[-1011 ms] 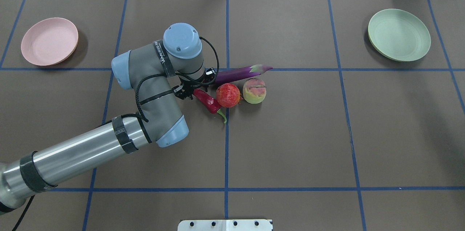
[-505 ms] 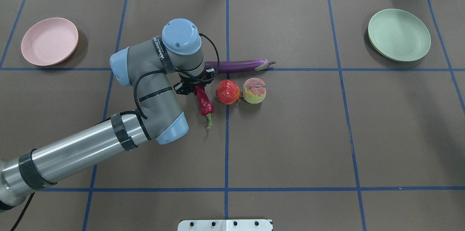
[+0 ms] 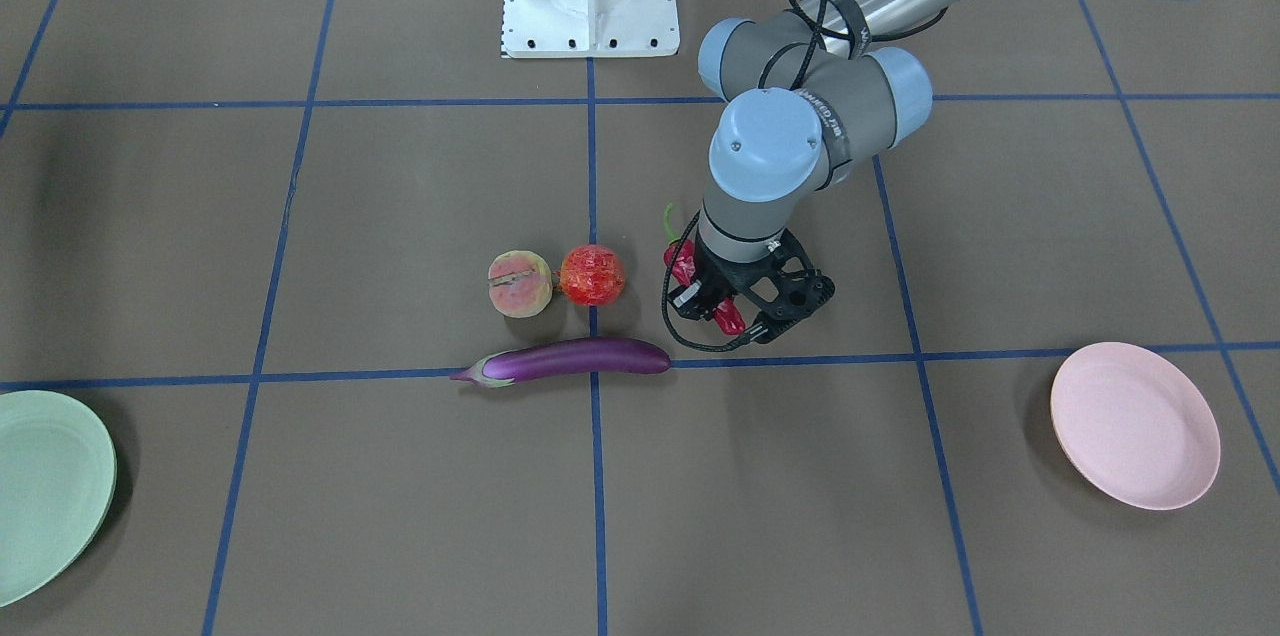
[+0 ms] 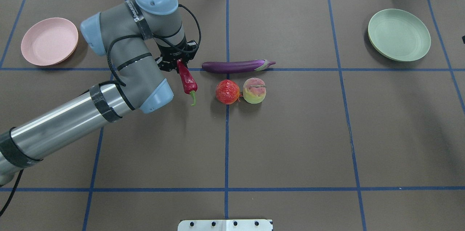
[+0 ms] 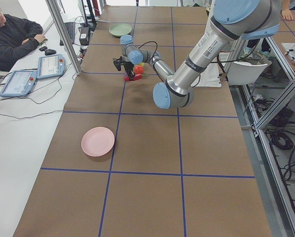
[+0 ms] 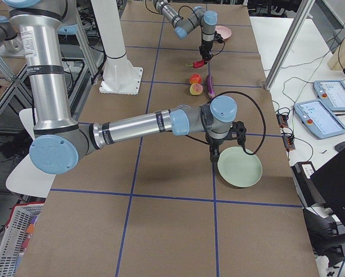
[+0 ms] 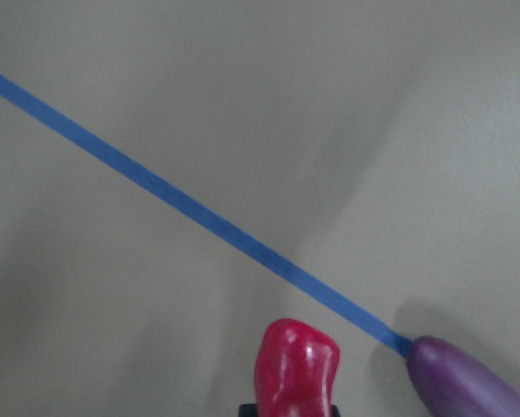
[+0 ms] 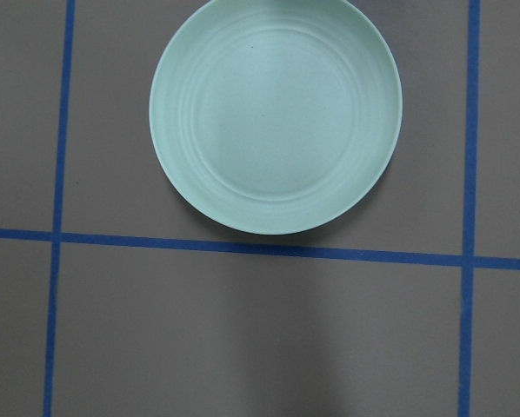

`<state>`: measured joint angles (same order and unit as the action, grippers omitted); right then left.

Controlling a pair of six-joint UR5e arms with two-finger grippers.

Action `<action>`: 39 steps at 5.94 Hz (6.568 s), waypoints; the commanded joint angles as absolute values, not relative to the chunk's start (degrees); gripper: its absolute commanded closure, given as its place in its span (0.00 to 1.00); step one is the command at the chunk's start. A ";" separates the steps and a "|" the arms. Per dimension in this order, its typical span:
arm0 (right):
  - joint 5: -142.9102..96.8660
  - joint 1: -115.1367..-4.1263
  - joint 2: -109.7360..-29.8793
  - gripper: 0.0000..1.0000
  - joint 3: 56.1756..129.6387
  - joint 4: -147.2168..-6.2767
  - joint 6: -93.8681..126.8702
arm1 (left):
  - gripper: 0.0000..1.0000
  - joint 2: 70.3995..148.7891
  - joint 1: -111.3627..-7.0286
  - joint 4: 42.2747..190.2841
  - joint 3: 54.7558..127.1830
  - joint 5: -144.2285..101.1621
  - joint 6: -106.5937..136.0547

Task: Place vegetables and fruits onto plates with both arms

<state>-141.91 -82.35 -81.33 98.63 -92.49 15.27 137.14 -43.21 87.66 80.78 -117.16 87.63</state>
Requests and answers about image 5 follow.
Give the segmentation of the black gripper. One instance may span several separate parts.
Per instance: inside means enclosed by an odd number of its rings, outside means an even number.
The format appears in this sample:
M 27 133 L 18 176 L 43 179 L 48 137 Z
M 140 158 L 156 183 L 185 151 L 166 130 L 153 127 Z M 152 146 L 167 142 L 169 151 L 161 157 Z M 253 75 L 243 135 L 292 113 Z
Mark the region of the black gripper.
M 133 81 L 135 77 L 135 73 L 133 72 L 134 64 L 130 62 L 130 60 L 126 56 L 121 56 L 121 63 L 125 69 L 124 80 L 125 81 Z

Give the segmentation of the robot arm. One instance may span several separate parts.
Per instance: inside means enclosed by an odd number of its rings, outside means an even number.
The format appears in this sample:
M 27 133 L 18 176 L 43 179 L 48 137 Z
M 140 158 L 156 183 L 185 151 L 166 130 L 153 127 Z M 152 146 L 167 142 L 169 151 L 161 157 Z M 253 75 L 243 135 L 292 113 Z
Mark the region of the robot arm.
M 161 109 L 189 105 L 194 93 L 191 87 L 197 77 L 232 40 L 253 40 L 273 36 L 278 32 L 281 1 L 279 0 L 217 0 L 204 35 L 173 71 L 157 52 L 137 48 L 131 35 L 120 38 L 122 56 L 114 59 L 117 70 L 141 62 L 150 64 L 163 80 L 153 89 L 153 100 Z

